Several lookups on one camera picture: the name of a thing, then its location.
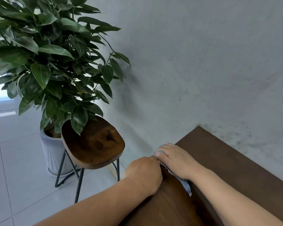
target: gray wall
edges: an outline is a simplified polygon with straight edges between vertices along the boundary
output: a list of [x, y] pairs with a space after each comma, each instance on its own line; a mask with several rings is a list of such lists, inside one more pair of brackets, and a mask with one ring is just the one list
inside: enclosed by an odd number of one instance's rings
[[132, 64], [103, 105], [125, 167], [201, 125], [283, 180], [283, 0], [88, 4], [122, 28], [108, 40]]

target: human arm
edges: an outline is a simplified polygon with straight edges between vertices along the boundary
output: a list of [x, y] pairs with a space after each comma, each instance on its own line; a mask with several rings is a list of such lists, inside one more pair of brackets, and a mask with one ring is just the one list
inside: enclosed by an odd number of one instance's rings
[[35, 226], [118, 225], [144, 199], [156, 193], [161, 181], [160, 162], [157, 158], [142, 157], [130, 163], [121, 181]]
[[158, 150], [165, 152], [156, 152], [159, 160], [180, 178], [193, 182], [225, 226], [283, 226], [278, 218], [200, 165], [185, 150], [170, 143]]

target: cleaning cloth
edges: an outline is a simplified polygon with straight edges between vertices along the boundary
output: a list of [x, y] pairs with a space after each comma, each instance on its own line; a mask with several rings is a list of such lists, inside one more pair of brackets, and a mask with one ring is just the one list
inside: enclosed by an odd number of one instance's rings
[[181, 182], [181, 184], [183, 185], [184, 189], [188, 192], [189, 196], [191, 197], [192, 192], [191, 192], [191, 187], [190, 187], [190, 185], [189, 185], [189, 183], [188, 183], [188, 180], [186, 180], [186, 179], [181, 179], [180, 177], [174, 175], [174, 174], [172, 173], [172, 171], [170, 171], [170, 169], [169, 169], [163, 162], [161, 162], [161, 165], [163, 165], [163, 166], [168, 170], [168, 172], [169, 172], [171, 175], [175, 176], [175, 177]]

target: stool seat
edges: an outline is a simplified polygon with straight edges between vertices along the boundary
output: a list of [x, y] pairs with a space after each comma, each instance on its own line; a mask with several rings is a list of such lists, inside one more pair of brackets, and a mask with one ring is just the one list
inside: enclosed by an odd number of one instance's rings
[[87, 122], [81, 135], [72, 129], [70, 120], [62, 126], [61, 137], [70, 158], [84, 169], [109, 165], [122, 155], [125, 148], [125, 142], [115, 127], [99, 116], [96, 118], [97, 121]]

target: white flower pot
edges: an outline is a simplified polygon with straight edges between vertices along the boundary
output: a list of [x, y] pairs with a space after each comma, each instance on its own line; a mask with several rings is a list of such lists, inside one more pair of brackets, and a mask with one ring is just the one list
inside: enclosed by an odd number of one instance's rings
[[[64, 154], [64, 144], [62, 138], [52, 138], [44, 133], [44, 130], [40, 130], [41, 142], [43, 152], [46, 161], [46, 171], [49, 175], [57, 176], [61, 160]], [[64, 165], [61, 171], [61, 177], [67, 176], [73, 171], [71, 162], [66, 156]]]

